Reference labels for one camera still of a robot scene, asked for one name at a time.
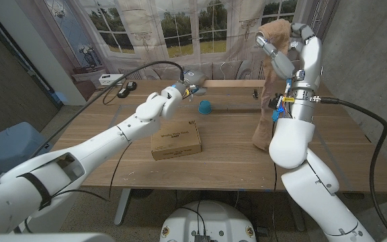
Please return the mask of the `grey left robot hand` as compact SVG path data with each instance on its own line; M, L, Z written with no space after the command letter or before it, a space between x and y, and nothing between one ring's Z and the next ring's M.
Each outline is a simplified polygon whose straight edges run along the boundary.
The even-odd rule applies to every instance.
M192 97L193 95L202 96L206 94L207 88L204 82L208 77L201 71L185 71L184 84L187 86L183 97Z

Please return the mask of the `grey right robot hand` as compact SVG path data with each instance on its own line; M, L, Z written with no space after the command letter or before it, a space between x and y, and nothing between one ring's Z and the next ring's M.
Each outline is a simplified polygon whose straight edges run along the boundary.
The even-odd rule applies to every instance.
M300 54L300 70L304 74L296 87L316 91L322 73L322 43L307 24L278 19L259 27L255 41L267 55L264 71L274 79L286 80L295 76L297 70L287 57L290 38L302 40L296 44L295 49Z

